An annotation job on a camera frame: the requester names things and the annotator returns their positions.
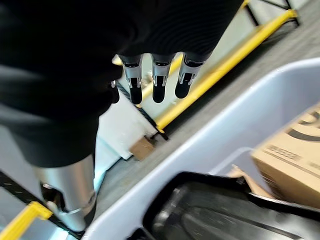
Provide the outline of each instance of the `black plastic tray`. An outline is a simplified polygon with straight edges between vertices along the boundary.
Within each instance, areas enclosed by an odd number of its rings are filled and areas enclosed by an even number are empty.
[[[158,194],[144,229],[130,239],[319,240],[319,220],[318,209],[251,193],[243,177],[182,172]]]

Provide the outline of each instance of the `silver metal joint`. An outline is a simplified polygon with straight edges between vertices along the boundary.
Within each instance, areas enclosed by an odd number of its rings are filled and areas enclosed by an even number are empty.
[[[122,61],[122,66],[124,69],[125,78],[128,81],[130,88],[140,88],[142,84],[142,55],[136,61],[129,62],[130,57],[119,56]]]
[[[113,81],[111,81],[111,88],[115,88],[115,86],[116,86],[116,80],[113,80]]]
[[[86,229],[96,203],[93,156],[62,167],[33,167],[47,207],[73,231]]]
[[[205,61],[197,62],[188,59],[187,55],[183,53],[183,61],[179,71],[178,83],[183,84],[184,82],[187,82],[188,85],[191,85],[204,63]]]
[[[167,62],[161,62],[156,60],[156,58],[152,55],[152,78],[153,78],[153,85],[157,87],[159,83],[162,87],[166,86],[168,77],[169,77],[169,71],[171,62],[173,59],[173,56],[168,56],[169,59]]]

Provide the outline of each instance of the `yellow metal bar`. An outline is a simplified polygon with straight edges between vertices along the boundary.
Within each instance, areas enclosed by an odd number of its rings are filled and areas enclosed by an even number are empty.
[[[261,28],[250,40],[248,40],[242,47],[240,47],[231,57],[219,65],[215,70],[209,73],[199,83],[198,86],[192,90],[186,98],[181,100],[178,104],[173,106],[165,115],[156,119],[158,130],[163,130],[165,126],[171,123],[177,116],[193,104],[201,95],[203,95],[209,88],[211,88],[217,81],[219,81],[226,73],[228,73],[234,66],[236,66],[242,59],[258,47],[265,39],[274,33],[283,23],[288,19],[296,16],[294,10],[287,10],[284,14],[272,20]]]
[[[243,9],[245,6],[247,6],[249,2],[250,2],[250,0],[244,0],[240,6],[240,9]]]
[[[50,210],[33,201],[0,232],[0,240],[17,240],[24,234],[35,218],[40,217],[43,220],[47,220],[51,215],[52,212]]]
[[[183,55],[180,54],[176,59],[173,60],[170,71],[169,71],[169,76],[173,74],[181,65]],[[143,91],[142,91],[142,100],[147,98],[149,95],[151,95],[152,90],[154,88],[153,83],[150,83],[148,86],[146,86]]]

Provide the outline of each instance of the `black metal frame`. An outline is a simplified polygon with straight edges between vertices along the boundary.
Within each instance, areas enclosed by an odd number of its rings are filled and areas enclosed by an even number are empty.
[[[273,1],[271,1],[271,0],[260,0],[260,1],[262,1],[262,2],[264,2],[264,3],[267,3],[267,4],[270,4],[270,5],[273,5],[273,6],[277,7],[277,8],[281,8],[281,9],[283,9],[283,10],[293,9],[293,8],[292,8],[292,5],[291,5],[291,3],[290,3],[290,0],[283,0],[283,1],[284,1],[284,5],[278,4],[278,3],[273,2]],[[254,24],[256,27],[257,27],[257,26],[260,26],[259,21],[257,20],[254,12],[252,11],[252,9],[251,9],[251,7],[250,7],[250,4],[248,3],[244,8],[247,10],[249,16],[251,17],[251,20],[252,20],[253,24]],[[300,26],[300,21],[299,21],[299,18],[298,18],[297,16],[293,17],[292,20],[290,20],[289,22],[295,22],[296,27],[299,27],[299,26]]]

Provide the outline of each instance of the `silver metal cylinder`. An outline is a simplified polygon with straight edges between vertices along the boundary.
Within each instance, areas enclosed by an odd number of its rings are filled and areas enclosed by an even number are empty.
[[[93,156],[67,166],[33,166],[33,170],[46,191],[42,195],[47,207],[73,231],[85,230],[85,217],[96,203]]]

